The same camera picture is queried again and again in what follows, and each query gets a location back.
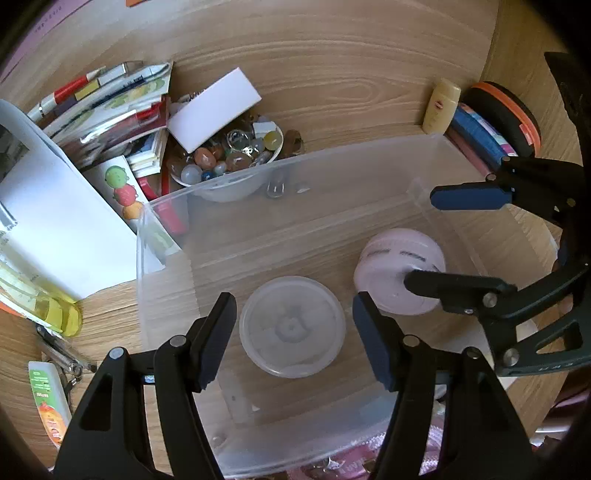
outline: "red pen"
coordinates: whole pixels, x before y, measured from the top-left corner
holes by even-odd
[[[93,70],[86,75],[72,80],[67,85],[58,88],[55,92],[47,95],[43,100],[41,100],[38,105],[35,105],[35,107],[28,113],[28,117],[34,122],[38,122],[49,112],[51,112],[57,105],[64,102],[70,95],[76,93],[88,82],[91,82],[97,75],[103,73],[105,69],[106,67],[101,67],[100,69]]]

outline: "round plastic container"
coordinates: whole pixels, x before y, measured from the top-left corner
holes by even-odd
[[[376,306],[398,315],[430,312],[438,299],[419,297],[404,286],[412,270],[445,272],[439,245],[416,230],[394,228],[373,237],[361,252],[355,269],[357,291],[367,291]]]
[[[335,295],[305,277],[280,277],[256,289],[242,309],[240,340],[249,358],[283,378],[318,373],[345,339],[345,314]]]

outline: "blue gripper pad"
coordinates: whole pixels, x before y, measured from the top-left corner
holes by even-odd
[[[486,183],[445,185],[431,191],[431,205],[439,210],[498,210],[511,201],[510,192]]]

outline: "clear plastic storage box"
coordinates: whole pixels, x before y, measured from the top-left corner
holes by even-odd
[[[251,294],[277,277],[319,282],[345,314],[338,355],[305,378],[281,378],[255,365],[236,322],[216,380],[196,395],[224,476],[300,466],[387,428],[396,395],[376,382],[351,317],[353,272],[374,235],[394,227],[428,235],[443,250],[448,272],[494,275],[520,288],[543,276],[506,209],[439,212],[430,206],[434,186],[463,181],[482,178],[445,138],[416,135],[277,161],[151,203],[138,230],[145,348],[185,334],[223,291],[236,297],[240,318]],[[169,229],[178,248],[161,248],[155,262],[154,232],[160,221],[170,224],[165,216],[171,212],[185,233]],[[434,348],[459,352],[474,345],[488,352],[482,329],[470,316],[437,307],[397,320],[405,333]]]

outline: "metal screw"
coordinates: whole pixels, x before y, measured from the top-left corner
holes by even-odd
[[[509,348],[503,354],[503,363],[506,367],[513,367],[519,361],[519,352],[517,348]]]
[[[183,346],[187,342],[187,338],[184,335],[175,335],[170,339],[172,346]]]
[[[118,358],[121,358],[124,353],[125,351],[120,346],[116,346],[115,348],[111,349],[111,351],[109,352],[109,356],[113,360],[117,360]]]
[[[497,296],[496,293],[493,291],[490,291],[489,293],[485,294],[482,297],[482,304],[487,308],[487,309],[491,309],[496,305],[496,301],[497,301]]]
[[[466,355],[472,358],[473,360],[476,360],[477,358],[480,358],[482,354],[478,348],[470,346],[466,349]]]
[[[402,342],[406,346],[415,347],[420,345],[421,340],[419,340],[418,337],[415,337],[414,335],[405,335],[402,339]]]

